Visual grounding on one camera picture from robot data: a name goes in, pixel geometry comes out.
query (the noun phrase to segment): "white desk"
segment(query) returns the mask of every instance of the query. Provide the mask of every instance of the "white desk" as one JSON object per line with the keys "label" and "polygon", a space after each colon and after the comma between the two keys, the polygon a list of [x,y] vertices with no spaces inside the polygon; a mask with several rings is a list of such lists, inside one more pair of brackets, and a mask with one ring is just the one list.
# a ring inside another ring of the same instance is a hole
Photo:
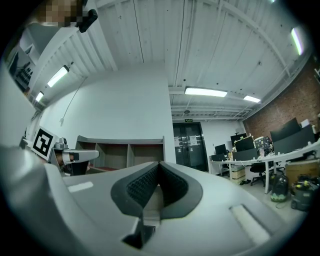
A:
{"label": "white desk", "polygon": [[286,154],[278,154],[278,155],[267,155],[264,157],[261,157],[259,159],[252,159],[252,160],[246,160],[246,161],[211,161],[214,164],[219,164],[219,165],[224,165],[224,164],[228,164],[229,166],[229,174],[230,174],[230,180],[232,180],[232,165],[236,165],[236,166],[251,166],[252,164],[256,164],[256,163],[265,163],[265,190],[264,193],[267,194],[268,193],[268,189],[269,189],[269,162],[273,162],[273,173],[277,172],[277,162],[282,162],[282,161],[288,161],[291,159],[295,159],[295,158],[300,158],[302,157],[305,153],[311,152],[311,151],[320,151],[320,139],[318,139],[317,142],[313,143],[313,144],[309,144],[308,146],[305,146],[299,150],[295,150]]}

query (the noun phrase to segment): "ceiling light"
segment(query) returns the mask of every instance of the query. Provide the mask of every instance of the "ceiling light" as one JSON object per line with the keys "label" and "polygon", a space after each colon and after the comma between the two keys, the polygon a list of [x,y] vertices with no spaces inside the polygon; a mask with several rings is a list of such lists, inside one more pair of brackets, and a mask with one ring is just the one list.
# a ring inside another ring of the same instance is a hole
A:
{"label": "ceiling light", "polygon": [[57,73],[50,79],[48,82],[48,86],[52,87],[55,85],[56,82],[58,82],[65,74],[69,72],[69,68],[64,65],[62,68],[59,69]]}
{"label": "ceiling light", "polygon": [[251,102],[255,102],[255,103],[258,103],[259,101],[261,101],[261,99],[254,98],[254,97],[251,97],[251,96],[248,96],[248,95],[245,96],[243,99],[246,100],[246,101],[251,101]]}
{"label": "ceiling light", "polygon": [[44,96],[44,94],[42,93],[42,91],[40,91],[39,94],[38,94],[38,96],[35,98],[35,100],[36,100],[37,102],[39,102],[43,96]]}
{"label": "ceiling light", "polygon": [[186,87],[184,94],[186,95],[204,95],[204,96],[216,96],[216,97],[225,97],[227,91],[224,90],[214,90],[200,87]]}
{"label": "ceiling light", "polygon": [[297,31],[294,28],[291,30],[291,35],[292,35],[293,40],[295,42],[295,46],[296,46],[296,48],[298,50],[298,53],[299,53],[299,55],[301,55],[303,50],[302,50],[301,43],[300,43],[299,38],[298,38]]}

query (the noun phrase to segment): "glass door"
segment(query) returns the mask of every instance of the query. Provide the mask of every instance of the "glass door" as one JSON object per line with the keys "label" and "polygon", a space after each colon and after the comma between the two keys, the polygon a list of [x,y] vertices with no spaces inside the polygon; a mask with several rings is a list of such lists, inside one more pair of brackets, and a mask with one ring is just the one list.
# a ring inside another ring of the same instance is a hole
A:
{"label": "glass door", "polygon": [[207,153],[199,123],[174,123],[176,163],[208,172]]}

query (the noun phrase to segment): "floor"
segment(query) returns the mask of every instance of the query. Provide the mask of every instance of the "floor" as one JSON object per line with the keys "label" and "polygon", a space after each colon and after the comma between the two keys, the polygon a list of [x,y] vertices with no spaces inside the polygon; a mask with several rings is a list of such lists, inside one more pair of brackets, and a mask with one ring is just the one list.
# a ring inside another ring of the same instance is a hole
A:
{"label": "floor", "polygon": [[244,184],[240,187],[242,187],[244,190],[246,190],[251,195],[256,197],[259,201],[263,202],[265,205],[267,205],[272,210],[274,210],[287,223],[290,222],[291,220],[298,221],[298,219],[303,218],[306,215],[306,213],[303,211],[294,210],[291,208],[290,198],[289,200],[281,203],[271,201],[270,200],[271,192],[269,192],[268,194],[265,194],[265,188],[262,182],[257,182],[253,184],[253,186],[250,186],[250,184]]}

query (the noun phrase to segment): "black monitor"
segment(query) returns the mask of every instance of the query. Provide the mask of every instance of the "black monitor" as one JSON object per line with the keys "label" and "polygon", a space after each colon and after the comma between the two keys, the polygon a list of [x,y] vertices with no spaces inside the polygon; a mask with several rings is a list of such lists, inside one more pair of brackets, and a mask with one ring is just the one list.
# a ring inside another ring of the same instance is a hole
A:
{"label": "black monitor", "polygon": [[222,145],[219,145],[219,146],[215,146],[214,148],[215,148],[215,154],[216,155],[219,155],[219,154],[226,155],[227,149],[226,149],[226,145],[225,144],[222,144]]}
{"label": "black monitor", "polygon": [[289,122],[286,122],[280,129],[270,131],[272,142],[280,141],[286,137],[289,137],[297,132],[300,132],[301,127],[297,122],[297,119],[294,118]]}
{"label": "black monitor", "polygon": [[237,135],[233,135],[231,136],[231,142],[232,142],[232,147],[235,146],[235,141],[238,141],[241,139],[241,137],[247,137],[247,134],[246,133],[242,133],[242,134],[237,134]]}
{"label": "black monitor", "polygon": [[237,152],[245,151],[245,150],[252,150],[255,148],[254,140],[252,137],[244,138],[239,140],[235,143],[235,148]]}

